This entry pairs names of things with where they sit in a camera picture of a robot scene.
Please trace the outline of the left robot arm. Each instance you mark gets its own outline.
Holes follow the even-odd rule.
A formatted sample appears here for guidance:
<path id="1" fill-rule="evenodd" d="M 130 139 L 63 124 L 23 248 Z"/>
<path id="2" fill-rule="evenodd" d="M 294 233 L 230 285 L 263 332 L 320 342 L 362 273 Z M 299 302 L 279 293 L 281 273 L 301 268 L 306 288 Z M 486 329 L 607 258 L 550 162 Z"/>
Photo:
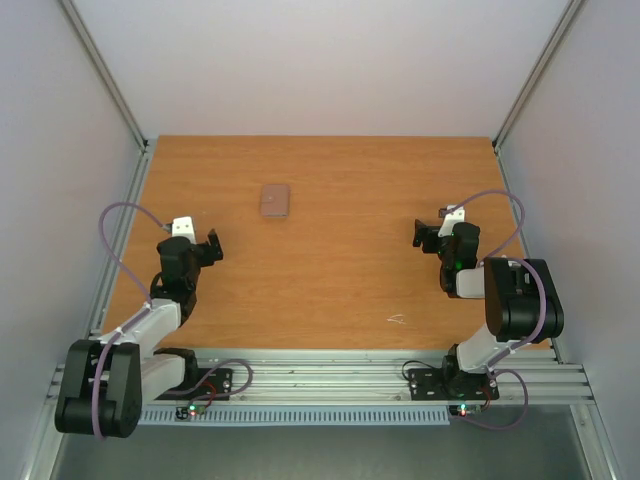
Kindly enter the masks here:
<path id="1" fill-rule="evenodd" d="M 113 331 L 69 347 L 54 416 L 57 431 L 126 438 L 146 403 L 169 391 L 179 398 L 199 391 L 202 375 L 194 353 L 158 345 L 186 323 L 202 269 L 222 260 L 223 250 L 210 230 L 202 243 L 173 235 L 157 251 L 161 270 L 149 301 Z"/>

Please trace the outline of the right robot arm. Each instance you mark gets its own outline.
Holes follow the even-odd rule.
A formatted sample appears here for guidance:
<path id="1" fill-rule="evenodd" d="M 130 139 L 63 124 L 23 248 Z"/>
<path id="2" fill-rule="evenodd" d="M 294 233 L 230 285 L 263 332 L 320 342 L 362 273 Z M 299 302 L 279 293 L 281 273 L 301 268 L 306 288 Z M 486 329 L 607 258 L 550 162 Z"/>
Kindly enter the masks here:
<path id="1" fill-rule="evenodd" d="M 454 299 L 482 300 L 485 324 L 453 345 L 439 367 L 414 361 L 403 370 L 413 400 L 496 400 L 497 364 L 563 331 L 564 310 L 547 263 L 487 257 L 479 265 L 479 239 L 480 228 L 464 221 L 414 223 L 413 246 L 441 262 L 441 289 Z"/>

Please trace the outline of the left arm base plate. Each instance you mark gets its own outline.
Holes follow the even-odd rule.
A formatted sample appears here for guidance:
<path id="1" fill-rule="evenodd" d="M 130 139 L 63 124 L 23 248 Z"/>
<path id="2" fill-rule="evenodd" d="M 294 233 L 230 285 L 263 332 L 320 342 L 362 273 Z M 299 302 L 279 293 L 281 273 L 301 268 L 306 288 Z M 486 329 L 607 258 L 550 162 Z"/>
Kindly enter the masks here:
<path id="1" fill-rule="evenodd" d="M 195 390 L 186 394 L 168 395 L 172 400 L 193 400 L 203 397 L 205 400 L 227 401 L 228 393 L 233 387 L 233 370 L 220 368 L 211 373 Z"/>

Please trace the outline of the pink leather card holder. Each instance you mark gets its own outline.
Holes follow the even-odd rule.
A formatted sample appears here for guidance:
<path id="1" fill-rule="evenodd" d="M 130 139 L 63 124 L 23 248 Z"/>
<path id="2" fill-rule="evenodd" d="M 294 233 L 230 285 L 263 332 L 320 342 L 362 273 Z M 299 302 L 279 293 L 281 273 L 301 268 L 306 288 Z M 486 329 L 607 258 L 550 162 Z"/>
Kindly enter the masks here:
<path id="1" fill-rule="evenodd" d="M 290 186 L 265 184 L 260 195 L 260 214 L 265 218 L 286 218 L 290 211 Z"/>

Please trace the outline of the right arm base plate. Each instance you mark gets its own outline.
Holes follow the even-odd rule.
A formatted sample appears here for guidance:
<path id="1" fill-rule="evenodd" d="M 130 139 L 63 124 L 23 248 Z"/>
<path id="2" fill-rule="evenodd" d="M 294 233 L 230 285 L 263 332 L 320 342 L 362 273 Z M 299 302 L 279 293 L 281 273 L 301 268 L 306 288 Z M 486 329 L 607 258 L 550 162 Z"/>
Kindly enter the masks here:
<path id="1" fill-rule="evenodd" d="M 412 368 L 407 377 L 412 401 L 484 401 L 498 400 L 499 390 L 491 386 L 487 375 L 458 372 L 445 377 L 442 369 Z"/>

